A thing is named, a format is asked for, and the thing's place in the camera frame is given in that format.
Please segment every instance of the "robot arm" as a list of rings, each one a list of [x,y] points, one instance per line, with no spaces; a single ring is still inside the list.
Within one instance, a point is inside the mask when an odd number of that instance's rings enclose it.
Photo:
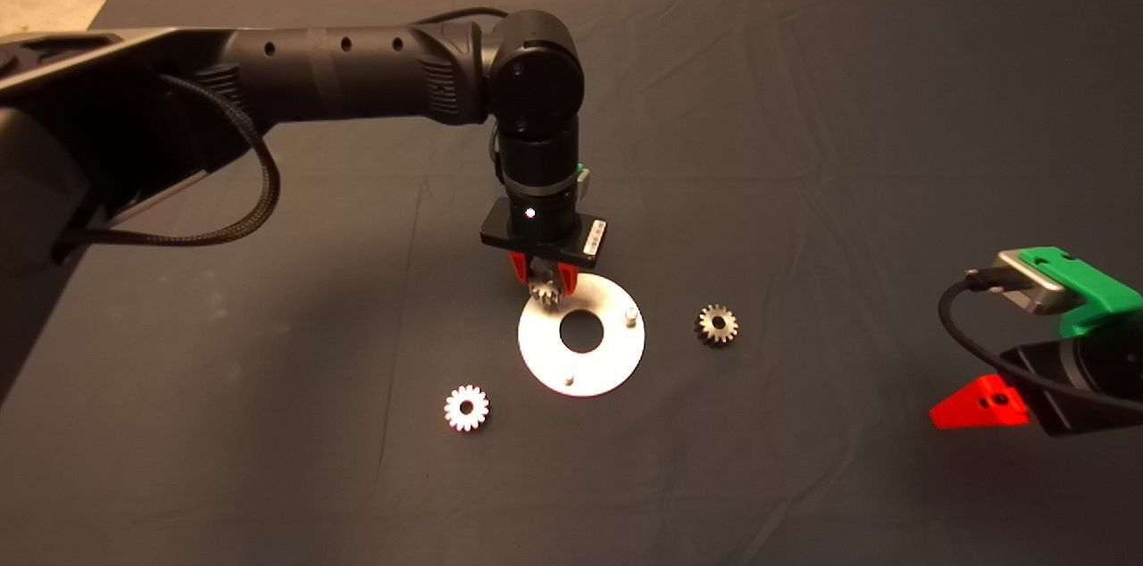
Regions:
[[[583,70],[570,33],[551,14],[507,14],[490,33],[432,22],[82,33],[0,45],[8,133],[18,123],[23,139],[30,130],[40,134],[32,139],[49,136],[87,185],[69,218],[73,228],[93,216],[113,224],[251,146],[221,131],[217,113],[171,91],[163,77],[225,98],[259,135],[290,121],[425,117],[467,125],[490,114],[506,197],[494,205],[483,242],[529,261],[596,265],[606,223],[576,213]]]

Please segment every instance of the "black cylinder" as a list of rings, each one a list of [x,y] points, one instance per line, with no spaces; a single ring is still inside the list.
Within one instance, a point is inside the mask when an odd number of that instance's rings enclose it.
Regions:
[[[501,170],[517,184],[545,188],[575,175],[580,165],[580,119],[543,137],[522,137],[498,129]]]

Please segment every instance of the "metal gear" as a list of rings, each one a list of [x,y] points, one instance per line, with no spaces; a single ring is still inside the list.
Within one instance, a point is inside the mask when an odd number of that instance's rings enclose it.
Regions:
[[[554,280],[528,281],[528,294],[546,310],[555,309],[555,305],[560,304],[560,297],[563,296],[563,292]]]
[[[469,404],[467,412],[464,405]],[[488,394],[474,385],[461,385],[445,399],[445,421],[457,432],[471,432],[488,417]]]
[[[729,345],[738,335],[738,319],[726,305],[712,303],[698,312],[695,332],[700,341],[712,348]]]

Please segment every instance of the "center hole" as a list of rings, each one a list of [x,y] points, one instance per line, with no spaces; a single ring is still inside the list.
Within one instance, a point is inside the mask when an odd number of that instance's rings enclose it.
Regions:
[[[586,353],[604,342],[604,322],[588,310],[576,310],[560,322],[560,338],[568,350]]]

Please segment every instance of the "black cable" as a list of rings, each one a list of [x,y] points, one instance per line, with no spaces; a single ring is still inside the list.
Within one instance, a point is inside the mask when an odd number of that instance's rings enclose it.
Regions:
[[[488,6],[473,6],[471,8],[458,8],[456,10],[448,10],[446,13],[433,14],[432,17],[425,17],[424,19],[418,19],[413,22],[414,24],[439,24],[440,22],[450,22],[453,19],[461,19],[462,17],[475,17],[478,14],[488,14],[490,17],[507,17],[507,13],[499,8],[490,8]]]
[[[941,319],[941,325],[944,326],[944,329],[949,333],[949,336],[952,336],[953,341],[959,343],[961,348],[968,350],[968,353],[991,365],[992,367],[996,367],[998,370],[1012,375],[1021,382],[1040,388],[1046,392],[1088,401],[1103,407],[1143,414],[1143,402],[1110,397],[1088,390],[1080,390],[1079,388],[1073,388],[1066,383],[1045,378],[985,350],[980,343],[973,341],[967,334],[961,332],[960,328],[952,321],[952,302],[957,298],[957,296],[968,290],[980,290],[980,286],[970,280],[961,280],[960,282],[957,282],[952,287],[944,290],[944,294],[941,295],[936,308],[937,317]]]
[[[273,213],[274,205],[278,204],[278,197],[281,193],[281,175],[278,173],[278,166],[274,164],[273,156],[266,149],[250,117],[226,97],[195,82],[167,74],[160,74],[159,79],[171,88],[197,95],[202,101],[215,105],[238,134],[250,145],[254,154],[258,158],[258,164],[262,165],[262,193],[258,197],[257,204],[254,205],[254,208],[248,214],[234,223],[197,236],[160,236],[110,229],[70,229],[61,237],[63,242],[73,245],[151,245],[157,247],[205,247],[208,245],[222,245],[254,233],[269,220],[270,214]]]

